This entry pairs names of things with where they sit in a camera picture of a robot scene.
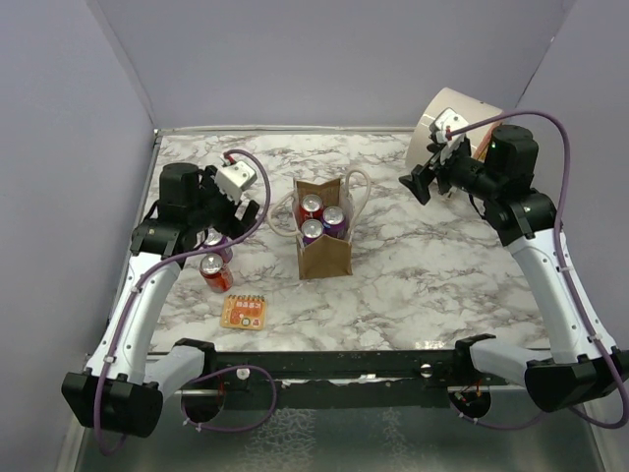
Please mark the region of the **purple can near left arm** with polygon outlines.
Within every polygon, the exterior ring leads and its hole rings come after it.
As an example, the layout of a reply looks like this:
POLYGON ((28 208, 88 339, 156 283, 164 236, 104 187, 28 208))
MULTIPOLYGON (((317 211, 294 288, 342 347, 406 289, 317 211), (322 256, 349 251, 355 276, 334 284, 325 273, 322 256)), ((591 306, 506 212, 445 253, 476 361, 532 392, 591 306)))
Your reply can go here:
POLYGON ((202 246, 205 249, 210 249, 212 253, 219 255, 223 262, 229 264, 233 259, 233 251, 230 246, 226 246, 228 238, 216 231, 214 228, 207 230, 205 240, 202 246))

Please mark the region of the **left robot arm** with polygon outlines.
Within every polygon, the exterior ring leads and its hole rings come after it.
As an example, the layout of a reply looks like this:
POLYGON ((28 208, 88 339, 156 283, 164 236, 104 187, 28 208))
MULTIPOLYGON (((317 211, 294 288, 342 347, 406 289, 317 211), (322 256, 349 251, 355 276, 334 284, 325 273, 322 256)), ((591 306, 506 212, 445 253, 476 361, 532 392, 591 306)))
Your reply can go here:
POLYGON ((107 329, 84 369, 62 383, 82 426, 146 438, 180 387, 214 382, 209 343, 183 339, 155 363, 147 354, 171 288, 186 260, 201 252, 201 234, 215 229, 240 243, 257 227, 257 202, 237 213, 256 179, 248 163, 232 158, 220 167, 176 162, 162 168, 158 197, 132 233, 125 282, 107 329))

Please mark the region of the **red soda can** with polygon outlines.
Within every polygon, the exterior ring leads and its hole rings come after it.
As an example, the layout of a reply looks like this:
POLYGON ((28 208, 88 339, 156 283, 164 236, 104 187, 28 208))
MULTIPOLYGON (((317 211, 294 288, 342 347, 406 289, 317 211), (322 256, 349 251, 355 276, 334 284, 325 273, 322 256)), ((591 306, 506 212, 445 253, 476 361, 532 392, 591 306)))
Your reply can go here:
POLYGON ((324 211, 323 200, 315 194, 308 194, 301 198, 299 203, 300 223, 309 219, 320 220, 324 211))

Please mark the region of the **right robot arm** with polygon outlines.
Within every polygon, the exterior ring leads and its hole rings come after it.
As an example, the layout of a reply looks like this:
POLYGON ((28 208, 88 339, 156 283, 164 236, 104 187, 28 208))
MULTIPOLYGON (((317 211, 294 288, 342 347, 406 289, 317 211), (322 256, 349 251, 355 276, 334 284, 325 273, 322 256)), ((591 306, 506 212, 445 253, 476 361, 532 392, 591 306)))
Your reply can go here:
POLYGON ((434 151, 400 183, 423 205, 429 202, 431 182, 440 194, 457 189, 482 201, 482 218, 522 270, 549 339, 546 351, 489 334, 459 340, 453 377, 461 384, 474 384, 485 374, 501 377, 524 387, 544 412, 611 394, 617 379, 628 378, 628 353, 602 326, 569 265, 566 238, 554 231, 553 201, 532 187, 539 152, 533 134, 514 125, 494 128, 484 161, 472 158, 467 138, 436 145, 434 151))

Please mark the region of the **purple Fanta can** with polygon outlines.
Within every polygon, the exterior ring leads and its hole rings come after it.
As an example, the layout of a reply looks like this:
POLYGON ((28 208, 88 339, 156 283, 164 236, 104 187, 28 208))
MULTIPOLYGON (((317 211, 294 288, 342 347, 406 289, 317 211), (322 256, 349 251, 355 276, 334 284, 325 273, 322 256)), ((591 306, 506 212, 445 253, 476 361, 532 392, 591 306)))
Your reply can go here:
POLYGON ((324 234, 324 227, 320 220, 307 219, 301 226, 302 241, 305 246, 316 241, 324 234))

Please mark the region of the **red can near left arm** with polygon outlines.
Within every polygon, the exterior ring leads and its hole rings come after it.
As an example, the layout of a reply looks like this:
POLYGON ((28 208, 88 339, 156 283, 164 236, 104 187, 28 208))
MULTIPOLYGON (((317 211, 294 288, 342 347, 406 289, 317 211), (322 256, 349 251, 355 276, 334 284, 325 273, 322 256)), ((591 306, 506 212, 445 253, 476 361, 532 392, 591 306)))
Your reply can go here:
POLYGON ((225 293, 233 286, 232 272, 218 254, 206 254, 200 261, 199 272, 208 287, 216 293, 225 293))

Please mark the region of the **canvas tote bag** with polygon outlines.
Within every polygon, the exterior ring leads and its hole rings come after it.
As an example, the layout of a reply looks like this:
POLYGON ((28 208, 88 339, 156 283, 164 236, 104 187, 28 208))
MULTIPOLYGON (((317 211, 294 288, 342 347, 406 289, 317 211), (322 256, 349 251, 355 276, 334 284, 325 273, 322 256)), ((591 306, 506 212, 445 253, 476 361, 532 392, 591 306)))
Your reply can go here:
POLYGON ((266 222, 278 236, 293 239, 297 248, 299 278, 302 280, 330 278, 352 273, 352 241, 359 219, 372 191, 372 178, 358 167, 350 167, 342 177, 315 184, 295 179, 293 188, 271 206, 266 222), (344 239, 336 239, 325 233, 305 246, 299 216, 299 203, 303 196, 315 194, 322 198, 324 209, 341 207, 347 220, 344 239), (295 227, 282 229, 274 222, 275 213, 289 207, 295 227))

